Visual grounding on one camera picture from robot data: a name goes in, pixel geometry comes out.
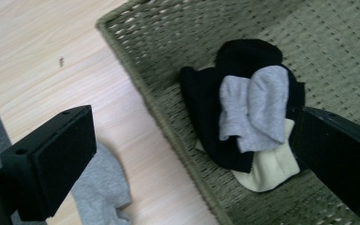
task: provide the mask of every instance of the gray sock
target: gray sock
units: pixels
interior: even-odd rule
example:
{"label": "gray sock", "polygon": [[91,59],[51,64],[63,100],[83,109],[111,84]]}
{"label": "gray sock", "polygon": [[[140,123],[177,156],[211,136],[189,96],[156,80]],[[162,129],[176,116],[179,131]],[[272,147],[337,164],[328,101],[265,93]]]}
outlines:
{"label": "gray sock", "polygon": [[279,66],[261,68],[250,79],[226,76],[219,92],[219,138],[237,136],[241,153],[283,144],[288,90],[288,72]]}
{"label": "gray sock", "polygon": [[130,203],[128,182],[121,165],[103,144],[72,187],[84,225],[128,225],[121,207]]}

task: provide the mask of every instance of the woven basket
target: woven basket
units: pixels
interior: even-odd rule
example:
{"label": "woven basket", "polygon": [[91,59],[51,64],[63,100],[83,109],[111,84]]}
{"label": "woven basket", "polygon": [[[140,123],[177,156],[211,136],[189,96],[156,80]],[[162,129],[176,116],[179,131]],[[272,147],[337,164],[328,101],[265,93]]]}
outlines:
{"label": "woven basket", "polygon": [[221,224],[360,224],[312,172],[254,193],[196,151],[179,70],[212,65],[237,38],[277,45],[307,86],[307,105],[360,125],[360,1],[130,1],[97,28],[125,66],[173,150]]}

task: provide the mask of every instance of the wooden floor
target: wooden floor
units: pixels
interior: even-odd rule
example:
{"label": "wooden floor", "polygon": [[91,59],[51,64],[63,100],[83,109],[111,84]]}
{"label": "wooden floor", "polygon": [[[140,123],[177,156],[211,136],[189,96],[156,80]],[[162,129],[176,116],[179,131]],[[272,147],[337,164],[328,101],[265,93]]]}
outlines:
{"label": "wooden floor", "polygon": [[[97,139],[125,168],[133,224],[216,224],[95,28],[124,2],[0,1],[0,116],[7,134],[15,143],[57,113],[91,104]],[[81,224],[71,195],[48,222]]]}

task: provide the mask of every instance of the pile of socks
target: pile of socks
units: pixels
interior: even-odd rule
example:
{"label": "pile of socks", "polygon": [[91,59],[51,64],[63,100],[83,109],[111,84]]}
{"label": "pile of socks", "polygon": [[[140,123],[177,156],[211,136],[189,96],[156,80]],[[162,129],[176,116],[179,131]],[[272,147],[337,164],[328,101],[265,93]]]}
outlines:
{"label": "pile of socks", "polygon": [[244,187],[267,191],[300,172],[286,111],[305,105],[304,84],[282,52],[260,39],[226,42],[214,67],[181,69],[181,88],[203,150]]}

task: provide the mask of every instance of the screw hole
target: screw hole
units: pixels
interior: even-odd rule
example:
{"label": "screw hole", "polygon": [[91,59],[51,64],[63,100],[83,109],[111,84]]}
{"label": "screw hole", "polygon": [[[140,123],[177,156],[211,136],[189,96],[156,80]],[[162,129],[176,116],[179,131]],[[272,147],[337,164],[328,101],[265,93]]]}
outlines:
{"label": "screw hole", "polygon": [[28,151],[26,149],[19,149],[19,150],[16,151],[16,155],[24,155],[27,152]]}

